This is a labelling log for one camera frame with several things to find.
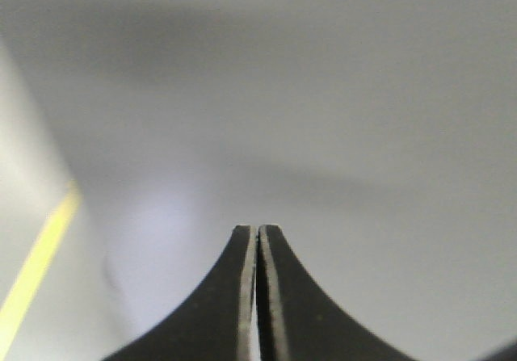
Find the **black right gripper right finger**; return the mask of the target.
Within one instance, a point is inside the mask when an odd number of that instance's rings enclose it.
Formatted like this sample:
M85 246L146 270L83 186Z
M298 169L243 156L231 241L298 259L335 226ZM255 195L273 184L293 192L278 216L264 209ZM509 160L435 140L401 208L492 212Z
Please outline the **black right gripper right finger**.
M257 314L262 360L409 360L343 312L278 225L258 230Z

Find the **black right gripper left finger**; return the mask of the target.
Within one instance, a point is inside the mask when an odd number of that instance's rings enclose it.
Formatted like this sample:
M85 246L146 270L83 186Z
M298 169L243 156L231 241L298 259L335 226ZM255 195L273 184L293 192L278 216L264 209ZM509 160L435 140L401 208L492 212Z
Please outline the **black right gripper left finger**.
M164 320L108 360L249 360L257 233L236 226L212 269Z

